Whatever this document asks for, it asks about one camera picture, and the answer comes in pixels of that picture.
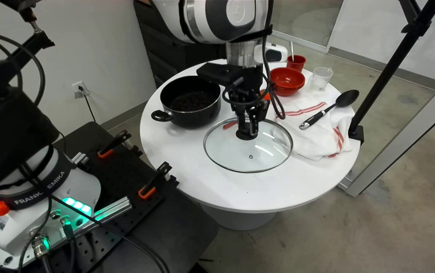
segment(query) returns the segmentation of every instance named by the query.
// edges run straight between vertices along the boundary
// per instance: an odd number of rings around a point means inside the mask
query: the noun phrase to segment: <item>wall outlet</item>
[[[74,99],[91,96],[90,88],[87,88],[85,82],[82,80],[71,83],[71,89],[74,91]]]

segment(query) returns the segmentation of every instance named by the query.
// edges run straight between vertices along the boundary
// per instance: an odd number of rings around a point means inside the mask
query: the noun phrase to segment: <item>white towel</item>
[[[276,118],[273,109],[268,111],[268,118],[276,120],[293,135],[294,153],[309,159],[320,159],[350,150],[349,127],[353,118],[352,108],[334,108],[314,126],[302,130],[299,126],[306,118],[332,103],[324,102],[323,96],[300,94],[297,99],[282,100],[282,105],[287,111],[287,118]]]

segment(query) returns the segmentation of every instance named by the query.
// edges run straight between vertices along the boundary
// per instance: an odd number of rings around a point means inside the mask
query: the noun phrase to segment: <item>red bowl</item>
[[[277,96],[290,97],[305,85],[306,77],[297,70],[281,67],[271,71],[271,80]]]

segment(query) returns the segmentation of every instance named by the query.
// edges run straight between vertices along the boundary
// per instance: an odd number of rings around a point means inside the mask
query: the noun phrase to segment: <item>black pot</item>
[[[155,111],[156,121],[182,127],[209,124],[220,112],[220,86],[199,76],[179,77],[161,91],[164,111]]]

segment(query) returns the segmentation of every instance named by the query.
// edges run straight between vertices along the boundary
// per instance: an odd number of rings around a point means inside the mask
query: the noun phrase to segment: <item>glass pot lid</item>
[[[212,127],[203,147],[217,165],[238,173],[259,173],[284,164],[293,152],[293,136],[281,124],[264,120],[255,140],[237,136],[237,118]]]

